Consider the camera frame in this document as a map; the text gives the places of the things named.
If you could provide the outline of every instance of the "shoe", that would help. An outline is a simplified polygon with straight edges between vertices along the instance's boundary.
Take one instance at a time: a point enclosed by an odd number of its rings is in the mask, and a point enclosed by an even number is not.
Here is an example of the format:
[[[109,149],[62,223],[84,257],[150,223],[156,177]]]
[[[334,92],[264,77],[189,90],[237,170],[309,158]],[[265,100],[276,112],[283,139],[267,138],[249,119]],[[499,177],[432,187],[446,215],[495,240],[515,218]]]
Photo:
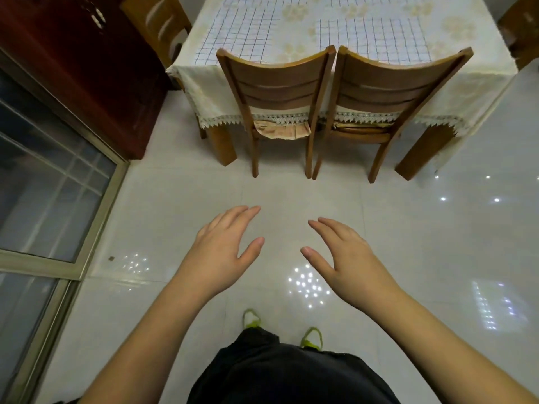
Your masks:
[[[303,339],[301,339],[300,347],[312,347],[321,351],[322,346],[322,333],[316,327],[310,327]]]
[[[243,328],[246,329],[248,327],[260,327],[260,324],[262,323],[262,320],[260,320],[260,317],[257,315],[257,313],[252,309],[247,309],[245,312],[243,312]]]

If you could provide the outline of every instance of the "white tile floor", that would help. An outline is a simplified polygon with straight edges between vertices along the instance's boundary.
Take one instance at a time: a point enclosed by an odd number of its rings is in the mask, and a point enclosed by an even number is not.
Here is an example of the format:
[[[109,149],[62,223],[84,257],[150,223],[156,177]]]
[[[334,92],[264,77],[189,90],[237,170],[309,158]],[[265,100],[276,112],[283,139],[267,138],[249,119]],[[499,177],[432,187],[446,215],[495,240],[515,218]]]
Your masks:
[[[431,167],[411,182],[394,172],[421,133],[411,128],[373,185],[366,170],[376,147],[344,142],[334,145],[316,181],[303,175],[303,142],[262,142],[260,176],[253,179],[239,128],[239,159],[224,168],[199,139],[184,95],[170,93],[145,159],[128,172],[37,403],[80,396],[170,280],[199,227],[241,203],[262,205],[245,243],[263,235],[266,244],[244,277],[197,317],[162,403],[185,402],[219,348],[239,333],[247,307],[286,343],[318,326],[327,350],[362,357],[403,404],[437,402],[396,344],[327,294],[322,278],[306,268],[303,245],[329,257],[307,226],[320,215],[354,227],[407,292],[539,394],[538,90],[534,64],[437,179]],[[295,285],[309,272],[309,285],[321,288],[317,298],[305,298]],[[494,324],[483,319],[475,286],[488,299]]]

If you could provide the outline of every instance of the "white tablecloth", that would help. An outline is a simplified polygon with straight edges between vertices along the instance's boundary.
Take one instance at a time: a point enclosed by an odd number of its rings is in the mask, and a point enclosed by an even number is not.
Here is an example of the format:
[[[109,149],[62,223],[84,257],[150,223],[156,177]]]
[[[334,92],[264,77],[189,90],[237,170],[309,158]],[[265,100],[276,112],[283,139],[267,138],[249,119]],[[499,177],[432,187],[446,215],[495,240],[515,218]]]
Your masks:
[[[203,128],[241,123],[215,58],[219,47],[256,62],[284,63],[330,43],[401,65],[471,46],[474,57],[415,118],[425,125],[451,125],[458,136],[475,132],[517,73],[483,0],[206,0],[168,72],[181,78]],[[253,108],[254,118],[277,123],[306,121],[307,112]],[[337,111],[341,121],[392,121],[397,116]]]

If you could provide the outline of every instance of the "hand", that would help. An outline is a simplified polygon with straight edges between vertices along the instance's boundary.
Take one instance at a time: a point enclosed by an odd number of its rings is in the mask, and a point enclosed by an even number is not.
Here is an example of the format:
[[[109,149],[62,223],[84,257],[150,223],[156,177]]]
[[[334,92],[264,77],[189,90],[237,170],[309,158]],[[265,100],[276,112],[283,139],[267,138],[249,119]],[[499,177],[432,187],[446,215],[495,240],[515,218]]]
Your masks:
[[[238,258],[239,243],[260,207],[238,206],[219,214],[198,232],[173,281],[204,303],[232,286],[260,255],[264,238],[256,238]]]
[[[312,248],[303,247],[301,253],[338,297],[370,316],[379,302],[402,292],[369,244],[353,229],[322,217],[309,220],[309,225],[327,244],[335,268]]]

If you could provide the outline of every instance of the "left hand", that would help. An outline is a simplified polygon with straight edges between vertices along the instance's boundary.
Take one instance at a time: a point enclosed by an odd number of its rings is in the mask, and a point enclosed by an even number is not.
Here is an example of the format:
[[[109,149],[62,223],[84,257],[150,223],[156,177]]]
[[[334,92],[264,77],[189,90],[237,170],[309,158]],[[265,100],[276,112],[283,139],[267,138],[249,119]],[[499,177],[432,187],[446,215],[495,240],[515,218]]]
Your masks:
[[[173,281],[203,298],[203,302],[232,286],[258,258],[264,245],[264,237],[258,237],[238,258],[241,237],[259,211],[259,206],[234,207],[202,227]]]

